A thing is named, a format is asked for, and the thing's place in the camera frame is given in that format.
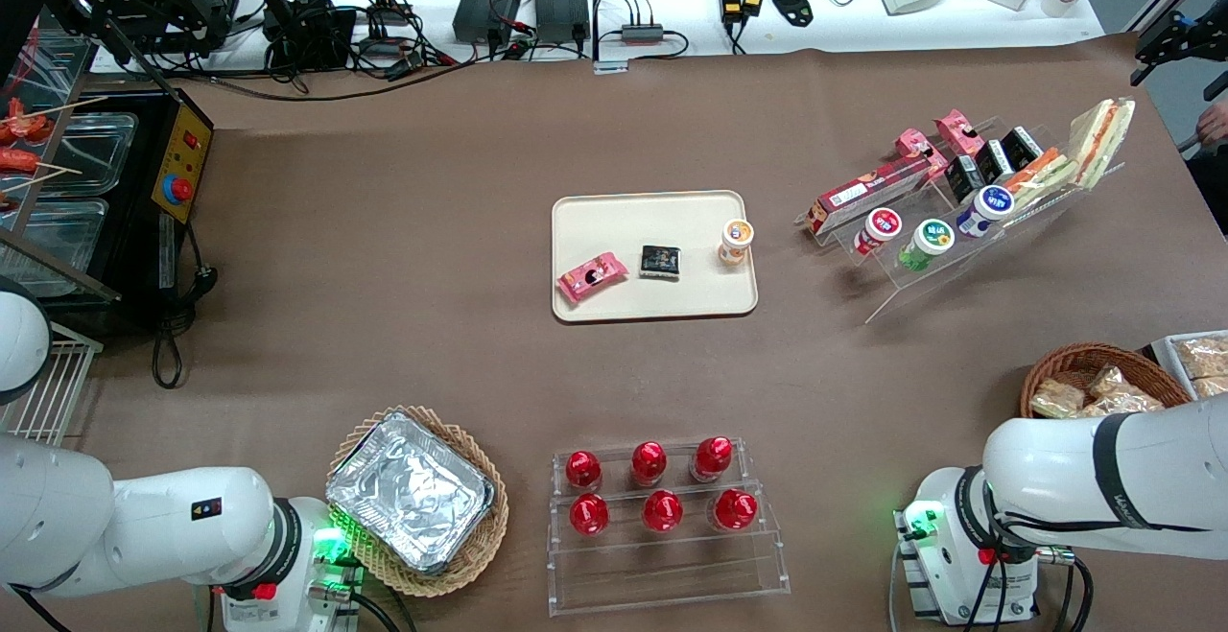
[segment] green indicator light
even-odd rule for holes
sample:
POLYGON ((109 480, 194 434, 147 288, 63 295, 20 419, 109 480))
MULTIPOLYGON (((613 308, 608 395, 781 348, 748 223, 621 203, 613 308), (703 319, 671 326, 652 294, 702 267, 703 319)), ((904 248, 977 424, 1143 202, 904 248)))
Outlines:
POLYGON ((345 541, 345 534, 336 526, 321 529, 314 536, 314 553, 318 558, 328 562, 336 562, 349 555, 350 545, 345 541))

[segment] red cap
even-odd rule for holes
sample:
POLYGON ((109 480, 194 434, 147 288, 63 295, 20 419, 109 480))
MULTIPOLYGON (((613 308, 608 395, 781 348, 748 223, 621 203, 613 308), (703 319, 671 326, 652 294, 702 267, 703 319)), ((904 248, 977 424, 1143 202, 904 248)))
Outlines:
POLYGON ((695 450, 695 471, 715 475, 729 469, 733 461, 733 443, 723 436, 709 438, 695 450))
POLYGON ((669 531, 683 520, 683 502, 669 491, 657 491, 643 502, 643 525, 653 531, 669 531))
POLYGON ((174 195, 176 200, 188 200, 192 196, 192 182, 187 178, 176 178, 171 182, 171 195, 174 195))
POLYGON ((609 523, 610 511, 600 496, 585 493, 571 502, 571 526, 585 536, 600 534, 609 523))
POLYGON ((263 582, 252 589, 252 598, 258 601, 271 601, 278 595, 278 585, 273 582, 263 582))
POLYGON ((656 484, 666 471, 666 450, 656 441, 641 443, 631 453, 631 479, 641 485, 656 484))
POLYGON ((733 488, 721 493, 712 508, 712 518, 725 529, 745 529, 755 520, 759 502, 744 491, 733 488))
POLYGON ((588 488, 602 480, 602 463, 593 453, 580 450, 567 459, 567 484, 576 488, 588 488))

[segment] foil container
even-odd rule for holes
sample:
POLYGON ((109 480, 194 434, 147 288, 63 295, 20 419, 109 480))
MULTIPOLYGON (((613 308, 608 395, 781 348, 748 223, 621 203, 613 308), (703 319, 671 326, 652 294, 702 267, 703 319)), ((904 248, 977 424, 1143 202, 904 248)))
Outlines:
POLYGON ((442 574, 495 502, 495 486, 402 412, 377 423, 325 487, 333 504, 411 569, 442 574))

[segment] brown basket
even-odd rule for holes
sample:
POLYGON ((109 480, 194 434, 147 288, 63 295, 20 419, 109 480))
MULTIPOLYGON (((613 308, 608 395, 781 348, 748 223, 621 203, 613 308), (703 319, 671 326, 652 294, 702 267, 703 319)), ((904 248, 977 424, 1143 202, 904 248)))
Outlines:
POLYGON ((452 562, 448 562, 448 568, 437 577, 427 577, 405 567, 404 561, 400 560, 400 556, 394 550, 368 534, 366 529, 346 517, 341 511, 335 507, 330 507, 329 509, 333 513, 334 524, 339 525, 345 534, 345 540, 349 542, 350 550, 354 551, 359 562, 366 566, 367 571, 389 588, 403 594, 410 596, 440 596, 469 584, 481 574, 481 571, 486 569, 490 561, 495 560, 499 545, 502 544, 503 535, 507 534, 507 487, 503 486, 503 479, 499 477, 499 471, 495 469, 494 463, 490 463, 486 453, 481 452, 476 441, 468 432, 464 432, 458 426, 452 426, 452 423, 443 423, 440 421, 440 417, 435 416, 433 410, 403 406, 383 410, 383 412, 360 423, 354 432, 346 436, 340 449, 336 450, 336 458, 333 459, 333 464, 329 466, 329 479, 332 479, 333 471, 336 471, 336 468, 350 455, 351 449, 365 438, 367 432, 383 421, 384 416, 395 410, 421 423, 427 431, 433 432, 448 447, 460 453, 469 463, 473 463, 478 471, 481 471, 495 484, 495 504, 491 506, 490 514, 469 534, 469 538, 465 539, 464 545, 460 546, 456 557, 452 558, 452 562))
POLYGON ((1032 395, 1035 395, 1040 383, 1052 378, 1059 383, 1071 384, 1084 394, 1084 405, 1092 401, 1087 395, 1092 380, 1100 373, 1100 369, 1113 364, 1121 369, 1121 374, 1127 382, 1142 391, 1156 398, 1165 407, 1184 405, 1190 400, 1189 393, 1141 353, 1127 352, 1114 345, 1102 345, 1100 342, 1079 342, 1077 345, 1065 345, 1061 349, 1045 353, 1032 367, 1028 378, 1023 382, 1023 393, 1019 395, 1019 414, 1025 418, 1034 418, 1032 414, 1032 395))

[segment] acrylic display rack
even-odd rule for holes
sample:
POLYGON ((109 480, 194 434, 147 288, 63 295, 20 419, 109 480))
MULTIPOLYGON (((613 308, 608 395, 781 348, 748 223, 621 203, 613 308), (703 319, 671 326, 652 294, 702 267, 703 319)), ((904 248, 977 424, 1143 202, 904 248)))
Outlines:
POLYGON ((631 484, 632 448, 597 452, 603 482, 597 493, 610 522, 597 536, 571 526, 570 511, 583 493, 567 484, 571 453, 554 455, 550 528, 546 544, 550 616, 726 600, 790 592, 780 525, 745 444, 733 438, 733 463, 715 484, 691 479, 688 465, 698 443, 663 445, 667 463, 661 484, 631 484), (673 531, 656 534, 640 520, 645 499, 673 491, 683 520, 673 531), (718 533, 707 522, 709 502, 728 488, 755 496, 759 514, 742 531, 718 533))
MULTIPOLYGON (((1003 137, 1003 135, 1009 133, 1011 126, 1005 125, 1000 117, 995 117, 991 120, 979 124, 976 130, 981 134, 982 139, 989 141, 989 139, 1003 137)), ((1059 151, 1066 152, 1066 144, 1059 142, 1045 126, 1029 129, 1028 133, 1032 134, 1032 137, 1035 139, 1041 150, 1057 147, 1059 151)), ((954 160, 955 155, 946 142, 936 142, 935 139, 931 139, 930 142, 948 161, 954 160)), ((1122 164, 1114 164, 1113 168, 1105 172, 1104 177, 1109 177, 1110 173, 1116 173, 1121 168, 1122 164)), ((915 190, 896 196, 890 202, 866 204, 866 207, 860 209, 860 214, 856 217, 849 217, 846 222, 841 222, 840 226, 834 226, 833 228, 824 226, 823 231, 814 236, 814 239, 820 247, 839 244, 839 250, 842 250, 852 264, 860 265, 863 270, 873 270, 873 272, 882 275, 890 283, 892 291, 887 296, 887 299, 869 314, 869 318, 866 318, 866 323, 868 323, 880 317, 880 314, 899 309, 919 299, 921 296, 926 296, 938 290, 938 287, 955 281, 955 279, 959 279, 960 275, 964 275, 976 265, 979 256, 987 255, 987 253, 1000 253, 1013 239, 1018 243, 1020 236, 1036 234, 1039 231, 1047 229, 1049 225, 1052 225, 1057 217, 1062 216, 1062 212, 1066 212, 1067 209, 1071 209, 1071 205, 1074 205, 1088 194, 1089 191, 1083 189, 1083 187, 1061 187, 1055 191, 1050 191, 1049 195, 1034 200, 1029 207, 1022 209, 1020 212, 1009 217, 1009 220, 991 226, 989 233, 981 236, 979 239, 969 239, 966 236, 957 232, 955 245, 947 253, 935 256, 930 266, 926 270, 921 270, 921 272, 915 272, 915 270, 909 270, 900 265, 900 248, 904 248, 909 243, 909 238, 911 238, 916 226, 920 222, 931 220, 931 217, 937 217, 937 220, 947 222, 949 226, 958 225, 955 217, 973 200, 973 195, 969 195, 964 200, 964 204, 957 204, 943 177, 926 182, 923 185, 916 187, 915 190), (856 252, 853 239, 865 226, 867 214, 877 207, 890 207, 895 212, 899 212, 904 221, 903 228, 895 239, 871 252, 868 256, 863 256, 856 252)), ((871 290, 880 290, 882 286, 879 282, 878 279, 865 279, 865 283, 871 290)))

